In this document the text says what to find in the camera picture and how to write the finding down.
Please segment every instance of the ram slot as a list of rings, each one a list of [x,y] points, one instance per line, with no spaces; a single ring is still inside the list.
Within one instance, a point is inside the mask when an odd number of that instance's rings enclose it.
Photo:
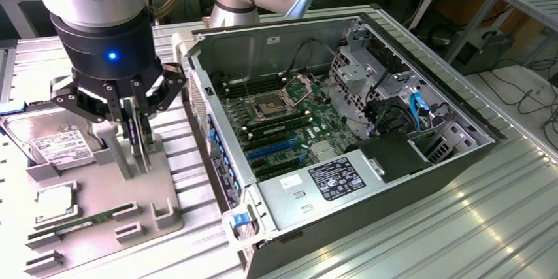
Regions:
[[[228,99],[236,99],[247,96],[247,92],[251,95],[264,93],[267,91],[279,90],[283,87],[283,81],[279,76],[264,80],[251,80],[247,82],[233,83],[227,85],[225,95]]]

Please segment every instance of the white sticker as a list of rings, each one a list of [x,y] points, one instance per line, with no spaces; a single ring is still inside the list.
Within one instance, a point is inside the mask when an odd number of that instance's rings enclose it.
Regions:
[[[288,189],[291,186],[296,186],[298,184],[303,183],[298,174],[295,174],[294,176],[288,176],[287,178],[283,178],[279,181],[283,189]]]
[[[268,37],[267,44],[278,44],[280,42],[280,36]]]
[[[31,143],[55,166],[93,156],[79,130],[31,139]]]

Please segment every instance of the pcie slot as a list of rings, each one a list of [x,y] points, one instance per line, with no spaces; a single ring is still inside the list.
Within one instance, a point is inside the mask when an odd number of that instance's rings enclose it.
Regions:
[[[263,157],[266,155],[270,155],[272,153],[280,152],[282,150],[288,150],[295,146],[296,138],[288,140],[287,142],[283,142],[280,144],[275,144],[267,148],[262,148],[260,150],[256,150],[254,152],[247,153],[247,158],[255,159],[258,157]]]
[[[256,169],[254,171],[254,174],[256,176],[267,176],[267,175],[270,175],[275,172],[284,171],[284,170],[287,170],[292,167],[296,167],[302,164],[304,164],[304,156],[298,156],[298,157],[295,157],[295,158],[292,158],[292,159],[290,159],[290,160],[287,160],[282,163],[275,164],[274,166]]]

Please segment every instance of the aluminum profile table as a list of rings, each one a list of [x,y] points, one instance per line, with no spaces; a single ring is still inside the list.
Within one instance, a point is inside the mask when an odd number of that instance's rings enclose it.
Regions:
[[[367,6],[335,8],[315,10],[308,16],[351,12],[370,15],[508,139],[442,191],[266,278],[558,276],[557,154],[494,107],[460,74],[382,10]],[[272,15],[263,21],[279,19]],[[157,54],[164,62],[172,60],[171,34],[199,27],[200,23],[192,23],[155,29]],[[69,62],[57,38],[20,41],[11,97],[33,98],[33,94],[41,93],[36,90],[37,84],[48,85],[47,76],[68,70]],[[240,261],[228,248],[220,227],[215,196],[179,101],[173,102],[169,111],[159,114],[152,125],[164,138],[184,229],[55,278],[243,277]],[[9,206],[7,190],[11,183],[24,174],[23,158],[11,152],[11,144],[0,145],[0,156],[8,156],[7,162],[0,163],[0,175],[8,174],[0,183],[3,210],[3,206]],[[5,215],[0,237],[13,237],[9,232],[9,215]],[[19,260],[25,253],[21,252],[24,245],[16,242],[1,242],[4,253],[9,252],[0,258],[0,265],[7,262],[1,267],[3,278],[27,278]]]
[[[447,49],[447,53],[444,55],[444,60],[451,63],[463,48],[464,43],[467,42],[468,36],[479,27],[482,20],[484,19],[486,15],[490,13],[494,3],[498,0],[486,0],[484,4],[482,5],[476,15],[474,16],[471,23],[468,24],[463,35],[450,44]],[[511,7],[520,10],[524,14],[527,14],[531,18],[538,20],[543,23],[553,31],[554,36],[550,36],[549,39],[535,47],[531,56],[529,57],[529,61],[537,57],[537,54],[541,50],[546,47],[546,45],[555,39],[555,33],[558,33],[558,0],[502,0],[508,3]]]

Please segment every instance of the power supply label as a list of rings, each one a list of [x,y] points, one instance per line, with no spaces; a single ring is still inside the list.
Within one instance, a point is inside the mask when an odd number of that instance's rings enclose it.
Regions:
[[[308,170],[315,185],[327,201],[366,187],[347,157]]]
[[[31,143],[44,159],[55,166],[93,156],[79,130],[31,139]]]

